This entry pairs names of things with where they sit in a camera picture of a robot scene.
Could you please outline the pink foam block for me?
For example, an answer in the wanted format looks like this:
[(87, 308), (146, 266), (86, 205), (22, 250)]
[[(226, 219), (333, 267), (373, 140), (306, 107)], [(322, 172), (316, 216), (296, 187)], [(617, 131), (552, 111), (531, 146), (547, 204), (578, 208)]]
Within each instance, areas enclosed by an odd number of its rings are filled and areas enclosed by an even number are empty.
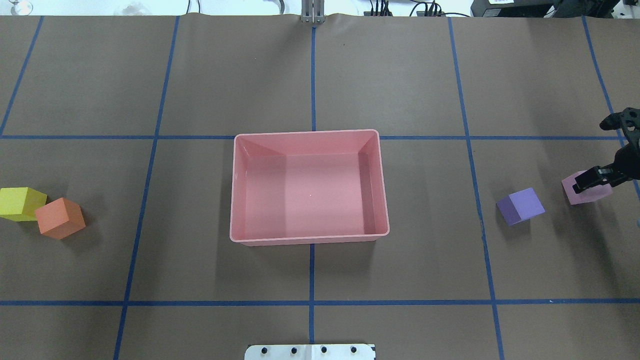
[(594, 203), (614, 193), (613, 188), (610, 184), (597, 185), (594, 187), (590, 187), (580, 193), (576, 193), (573, 186), (576, 184), (576, 178), (582, 173), (585, 173), (585, 170), (577, 171), (576, 173), (571, 174), (569, 177), (563, 178), (563, 180), (561, 181), (562, 187), (570, 205)]

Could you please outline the yellow foam block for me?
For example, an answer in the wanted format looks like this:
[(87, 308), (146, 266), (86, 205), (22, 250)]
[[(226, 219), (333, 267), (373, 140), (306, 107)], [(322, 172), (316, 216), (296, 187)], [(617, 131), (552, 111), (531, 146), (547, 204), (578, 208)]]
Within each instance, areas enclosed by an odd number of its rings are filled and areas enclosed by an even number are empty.
[(35, 210), (44, 207), (48, 196), (31, 187), (2, 187), (0, 217), (16, 223), (36, 221)]

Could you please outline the pink plastic bin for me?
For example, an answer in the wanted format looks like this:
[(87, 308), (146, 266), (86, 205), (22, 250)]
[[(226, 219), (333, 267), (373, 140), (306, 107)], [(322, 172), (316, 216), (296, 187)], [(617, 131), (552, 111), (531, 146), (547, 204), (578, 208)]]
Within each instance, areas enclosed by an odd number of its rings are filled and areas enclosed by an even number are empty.
[(234, 243), (372, 242), (390, 230), (377, 130), (234, 138), (229, 232)]

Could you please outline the purple foam block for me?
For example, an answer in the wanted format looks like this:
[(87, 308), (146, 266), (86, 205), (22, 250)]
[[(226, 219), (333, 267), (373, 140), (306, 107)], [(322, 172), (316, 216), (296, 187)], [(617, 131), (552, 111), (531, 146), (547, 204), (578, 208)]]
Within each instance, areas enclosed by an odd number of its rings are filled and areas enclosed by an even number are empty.
[(508, 194), (500, 199), (496, 206), (508, 226), (523, 223), (546, 212), (532, 187)]

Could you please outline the orange foam block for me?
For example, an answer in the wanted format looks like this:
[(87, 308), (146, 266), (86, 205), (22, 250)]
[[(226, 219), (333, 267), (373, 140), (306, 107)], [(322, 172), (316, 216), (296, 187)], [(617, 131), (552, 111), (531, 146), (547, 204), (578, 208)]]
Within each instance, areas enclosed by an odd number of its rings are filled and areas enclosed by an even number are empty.
[(35, 209), (39, 233), (51, 239), (62, 240), (86, 228), (82, 208), (67, 198), (58, 198)]

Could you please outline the aluminium frame post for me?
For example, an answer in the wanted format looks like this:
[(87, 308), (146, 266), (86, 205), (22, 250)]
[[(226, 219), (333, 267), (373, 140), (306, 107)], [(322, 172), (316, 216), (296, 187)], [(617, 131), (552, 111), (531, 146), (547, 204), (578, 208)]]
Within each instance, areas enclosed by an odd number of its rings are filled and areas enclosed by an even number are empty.
[(325, 22), (325, 0), (302, 0), (301, 22), (307, 25), (319, 25)]

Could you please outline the white pedestal column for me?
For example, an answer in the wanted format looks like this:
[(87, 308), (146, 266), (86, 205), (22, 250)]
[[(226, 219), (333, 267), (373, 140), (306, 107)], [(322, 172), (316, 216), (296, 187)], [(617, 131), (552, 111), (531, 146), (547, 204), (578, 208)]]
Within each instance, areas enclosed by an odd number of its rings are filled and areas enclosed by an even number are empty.
[(375, 360), (374, 344), (256, 344), (247, 347), (245, 360)]

